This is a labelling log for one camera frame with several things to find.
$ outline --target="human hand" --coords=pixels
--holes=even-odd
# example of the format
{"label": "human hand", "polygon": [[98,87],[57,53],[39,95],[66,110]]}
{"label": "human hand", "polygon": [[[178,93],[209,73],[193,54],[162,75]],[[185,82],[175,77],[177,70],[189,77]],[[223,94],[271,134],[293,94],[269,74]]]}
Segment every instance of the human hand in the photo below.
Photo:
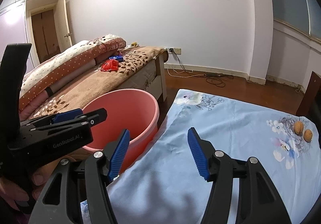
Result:
{"label": "human hand", "polygon": [[[31,176],[31,180],[34,184],[34,190],[32,192],[33,197],[37,200],[45,183],[48,181],[53,170],[61,159],[57,159],[41,168],[36,170]],[[16,201],[28,201],[28,194],[20,188],[17,184],[7,180],[4,177],[0,178],[0,196],[15,210],[19,210]]]}

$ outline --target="open door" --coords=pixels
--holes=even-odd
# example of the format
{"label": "open door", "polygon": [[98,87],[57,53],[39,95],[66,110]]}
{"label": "open door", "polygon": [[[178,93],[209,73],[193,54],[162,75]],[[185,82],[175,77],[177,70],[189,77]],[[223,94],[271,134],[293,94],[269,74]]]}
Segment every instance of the open door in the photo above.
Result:
{"label": "open door", "polygon": [[54,18],[60,51],[64,52],[73,45],[68,26],[66,0],[58,0],[54,9]]}

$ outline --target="wooden floor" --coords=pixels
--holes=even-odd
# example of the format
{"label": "wooden floor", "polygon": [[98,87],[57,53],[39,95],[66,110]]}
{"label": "wooden floor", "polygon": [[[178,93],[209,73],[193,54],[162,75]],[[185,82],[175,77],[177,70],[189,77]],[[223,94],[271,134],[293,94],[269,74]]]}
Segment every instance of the wooden floor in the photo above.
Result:
{"label": "wooden floor", "polygon": [[[171,69],[169,69],[169,71],[171,75],[188,76],[185,72],[177,74]],[[170,76],[167,70],[165,70],[165,72],[167,100],[164,103],[159,103],[159,126],[173,104],[179,89],[189,89],[212,95],[224,96],[247,103],[269,107],[293,115],[296,113],[296,110],[303,99],[302,92],[297,93],[292,87],[270,81],[267,81],[263,86],[247,82],[245,78],[234,77],[233,79],[223,79],[226,86],[224,88],[219,88],[207,83],[205,78],[178,78]]]}

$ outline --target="pink bucket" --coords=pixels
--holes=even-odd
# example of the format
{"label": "pink bucket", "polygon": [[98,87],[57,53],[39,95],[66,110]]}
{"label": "pink bucket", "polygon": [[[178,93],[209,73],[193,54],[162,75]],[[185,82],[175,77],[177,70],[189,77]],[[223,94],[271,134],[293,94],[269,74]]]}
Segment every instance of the pink bucket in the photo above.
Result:
{"label": "pink bucket", "polygon": [[133,140],[120,170],[123,172],[143,153],[157,133],[158,103],[143,90],[121,89],[91,101],[83,112],[99,108],[107,110],[107,119],[91,128],[94,141],[83,148],[91,153],[101,151],[108,142],[115,141],[123,129],[128,129]]}

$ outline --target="silver screw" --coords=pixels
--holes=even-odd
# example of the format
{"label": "silver screw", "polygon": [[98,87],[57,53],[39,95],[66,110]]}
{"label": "silver screw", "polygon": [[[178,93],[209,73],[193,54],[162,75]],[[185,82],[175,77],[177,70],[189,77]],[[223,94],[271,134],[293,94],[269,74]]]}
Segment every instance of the silver screw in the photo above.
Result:
{"label": "silver screw", "polygon": [[259,161],[258,161],[255,157],[251,157],[251,158],[250,158],[250,162],[256,164],[256,163],[258,163]]}
{"label": "silver screw", "polygon": [[66,158],[64,158],[64,159],[62,159],[62,160],[60,161],[60,164],[61,164],[61,165],[66,165],[66,164],[68,164],[68,163],[69,163],[69,160],[66,159]]}
{"label": "silver screw", "polygon": [[216,156],[216,157],[223,157],[223,156],[224,156],[224,152],[222,152],[222,151],[216,151],[216,152],[215,152],[215,156]]}
{"label": "silver screw", "polygon": [[102,157],[102,152],[100,152],[100,151],[95,152],[95,153],[94,153],[94,157],[95,157],[95,158],[100,158],[100,157]]}

